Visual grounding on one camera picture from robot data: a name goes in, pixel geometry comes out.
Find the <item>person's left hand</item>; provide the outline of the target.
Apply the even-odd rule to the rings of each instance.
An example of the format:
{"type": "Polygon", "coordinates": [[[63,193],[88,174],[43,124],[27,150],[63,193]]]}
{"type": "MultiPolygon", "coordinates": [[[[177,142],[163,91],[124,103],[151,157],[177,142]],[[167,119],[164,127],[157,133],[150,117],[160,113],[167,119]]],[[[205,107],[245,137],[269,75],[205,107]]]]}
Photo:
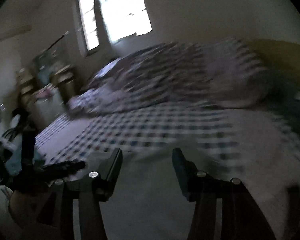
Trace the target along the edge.
{"type": "Polygon", "coordinates": [[[9,213],[20,226],[20,239],[74,239],[73,226],[63,214],[62,194],[24,194],[15,190],[9,200],[9,213]]]}

